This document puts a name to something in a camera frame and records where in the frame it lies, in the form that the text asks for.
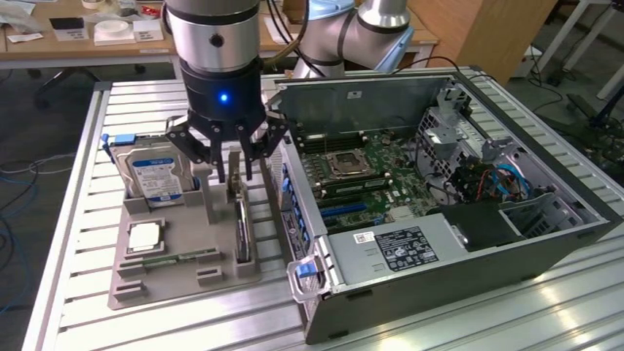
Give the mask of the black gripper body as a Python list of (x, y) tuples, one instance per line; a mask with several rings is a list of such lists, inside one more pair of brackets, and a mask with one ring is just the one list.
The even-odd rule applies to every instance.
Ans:
[(224, 141), (237, 140), (238, 133), (249, 137), (265, 120), (261, 101), (260, 69), (253, 60), (229, 72), (204, 72), (188, 62), (180, 62), (189, 105), (189, 124), (208, 138), (220, 129)]

